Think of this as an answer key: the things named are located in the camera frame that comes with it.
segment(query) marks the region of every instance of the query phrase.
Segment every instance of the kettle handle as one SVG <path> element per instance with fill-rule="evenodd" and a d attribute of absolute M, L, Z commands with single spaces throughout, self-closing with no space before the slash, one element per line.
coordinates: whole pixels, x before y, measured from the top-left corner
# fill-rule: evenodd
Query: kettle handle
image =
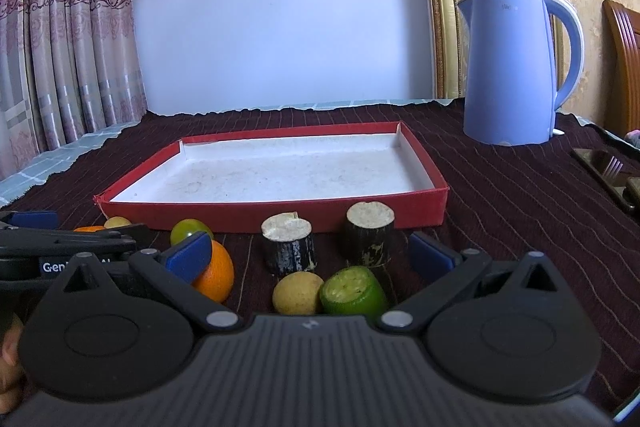
<path fill-rule="evenodd" d="M 571 62 L 569 63 L 569 72 L 566 75 L 564 83 L 556 93 L 556 103 L 554 110 L 558 110 L 560 106 L 566 102 L 574 92 L 578 85 L 582 68 L 584 67 L 584 34 L 582 25 L 578 19 L 578 13 L 575 8 L 566 0 L 543 0 L 546 10 L 551 15 L 555 15 L 560 19 L 569 35 L 569 44 L 571 45 Z"/>

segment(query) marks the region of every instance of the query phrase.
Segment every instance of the cut eggplant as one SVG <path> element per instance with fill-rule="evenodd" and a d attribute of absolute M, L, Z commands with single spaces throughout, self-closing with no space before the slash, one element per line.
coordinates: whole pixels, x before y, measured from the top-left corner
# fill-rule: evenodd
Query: cut eggplant
<path fill-rule="evenodd" d="M 361 201 L 347 211 L 342 234 L 343 255 L 351 264 L 381 266 L 389 260 L 394 211 L 379 201 Z"/>
<path fill-rule="evenodd" d="M 297 212 L 266 219 L 262 223 L 262 237 L 265 261 L 276 277 L 312 271 L 316 267 L 311 223 L 298 217 Z"/>

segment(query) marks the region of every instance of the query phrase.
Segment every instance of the red box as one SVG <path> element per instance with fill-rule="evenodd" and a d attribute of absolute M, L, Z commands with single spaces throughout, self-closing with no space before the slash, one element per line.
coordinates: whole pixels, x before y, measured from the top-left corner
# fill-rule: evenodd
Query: red box
<path fill-rule="evenodd" d="M 213 232 L 259 233 L 268 217 L 297 212 L 314 232 L 336 232 L 358 201 L 390 206 L 398 229 L 441 225 L 448 192 L 409 128 L 385 122 L 185 137 L 94 201 L 156 230 L 193 217 Z"/>

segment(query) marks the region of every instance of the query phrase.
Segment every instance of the blue gripper pad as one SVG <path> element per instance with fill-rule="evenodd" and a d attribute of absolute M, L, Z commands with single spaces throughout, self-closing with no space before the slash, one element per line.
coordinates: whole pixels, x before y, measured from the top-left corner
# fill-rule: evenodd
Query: blue gripper pad
<path fill-rule="evenodd" d="M 211 253 L 211 238 L 206 232 L 197 232 L 162 252 L 161 263 L 171 273 L 191 284 L 209 266 Z"/>
<path fill-rule="evenodd" d="M 38 210 L 35 212 L 14 212 L 5 223 L 13 227 L 25 229 L 55 230 L 58 225 L 58 214 L 52 210 Z"/>
<path fill-rule="evenodd" d="M 462 256 L 425 233 L 414 232 L 409 236 L 409 263 L 431 284 L 462 263 Z"/>

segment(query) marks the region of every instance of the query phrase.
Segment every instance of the blue kettle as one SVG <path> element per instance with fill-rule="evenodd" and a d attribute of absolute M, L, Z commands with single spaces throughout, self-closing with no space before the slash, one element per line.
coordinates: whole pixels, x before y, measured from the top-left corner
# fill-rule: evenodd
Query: blue kettle
<path fill-rule="evenodd" d="M 469 27 L 465 134 L 496 145 L 543 143 L 584 66 L 578 14 L 565 0 L 462 0 Z M 556 89 L 550 15 L 567 29 L 571 64 Z"/>

